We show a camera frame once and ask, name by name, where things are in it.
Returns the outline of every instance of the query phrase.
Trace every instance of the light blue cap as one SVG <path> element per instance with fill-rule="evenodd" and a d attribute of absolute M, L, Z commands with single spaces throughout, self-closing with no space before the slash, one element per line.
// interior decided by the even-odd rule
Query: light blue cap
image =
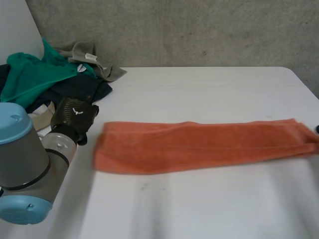
<path fill-rule="evenodd" d="M 52 204 L 42 198 L 26 195 L 8 195 L 0 197 L 0 218 L 20 225 L 42 222 Z"/>
<path fill-rule="evenodd" d="M 32 119 L 15 103 L 0 103 L 0 144 L 25 136 L 32 129 Z"/>

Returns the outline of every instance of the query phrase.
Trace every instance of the clothing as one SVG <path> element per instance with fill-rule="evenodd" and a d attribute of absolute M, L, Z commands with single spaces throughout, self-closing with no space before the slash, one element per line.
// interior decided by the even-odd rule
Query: clothing
<path fill-rule="evenodd" d="M 0 94 L 4 88 L 9 72 L 10 72 L 10 65 L 5 64 L 0 66 Z"/>
<path fill-rule="evenodd" d="M 16 53 L 8 57 L 7 63 L 11 69 L 1 93 L 1 102 L 14 102 L 26 108 L 56 82 L 78 74 L 96 77 L 89 65 L 83 64 L 86 71 L 78 73 L 78 63 L 69 63 L 44 39 L 43 45 L 42 60 L 24 53 Z"/>
<path fill-rule="evenodd" d="M 50 89 L 38 96 L 38 98 L 26 109 L 32 113 L 42 104 L 48 105 L 51 101 L 57 107 L 63 97 L 76 98 L 88 103 L 96 102 L 112 91 L 109 84 L 101 78 L 91 78 L 79 74 L 64 81 L 56 83 Z"/>
<path fill-rule="evenodd" d="M 28 114 L 36 131 L 41 130 L 50 125 L 53 114 L 55 113 L 54 103 L 49 106 L 41 105 L 33 113 Z"/>
<path fill-rule="evenodd" d="M 95 45 L 91 41 L 79 41 L 64 48 L 56 48 L 56 50 L 68 58 L 69 62 L 89 63 L 95 73 L 107 82 L 115 81 L 126 73 L 119 67 L 100 62 L 100 58 L 96 56 Z"/>
<path fill-rule="evenodd" d="M 294 119 L 234 124 L 108 122 L 94 166 L 157 174 L 319 153 L 319 137 Z"/>

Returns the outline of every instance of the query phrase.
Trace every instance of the teal shirt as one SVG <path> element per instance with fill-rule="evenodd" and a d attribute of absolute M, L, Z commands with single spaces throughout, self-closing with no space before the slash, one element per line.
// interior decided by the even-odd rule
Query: teal shirt
<path fill-rule="evenodd" d="M 77 72 L 81 63 L 69 63 L 66 58 L 55 51 L 44 39 L 44 56 L 42 60 L 30 54 L 16 53 L 10 55 L 7 64 L 11 66 L 8 78 L 0 96 L 1 102 L 13 102 L 24 108 L 56 82 L 86 74 L 96 78 L 95 72 L 86 63 L 86 70 Z"/>

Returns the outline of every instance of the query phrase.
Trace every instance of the gray wall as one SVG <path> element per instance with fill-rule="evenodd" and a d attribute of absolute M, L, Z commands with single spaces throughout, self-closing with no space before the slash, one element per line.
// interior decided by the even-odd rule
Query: gray wall
<path fill-rule="evenodd" d="M 43 56 L 40 33 L 24 0 L 0 0 L 0 36 L 0 65 L 16 52 Z"/>
<path fill-rule="evenodd" d="M 119 66 L 284 66 L 319 97 L 319 0 L 27 0 L 50 43 Z"/>

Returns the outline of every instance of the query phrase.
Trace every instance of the table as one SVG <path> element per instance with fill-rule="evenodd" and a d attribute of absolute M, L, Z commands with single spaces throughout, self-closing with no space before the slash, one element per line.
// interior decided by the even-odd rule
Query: table
<path fill-rule="evenodd" d="M 2 239 L 319 238 L 319 161 L 273 160 L 153 176 L 92 168 L 104 122 L 319 124 L 319 101 L 282 67 L 125 68 L 76 156 L 47 219 L 0 222 Z"/>

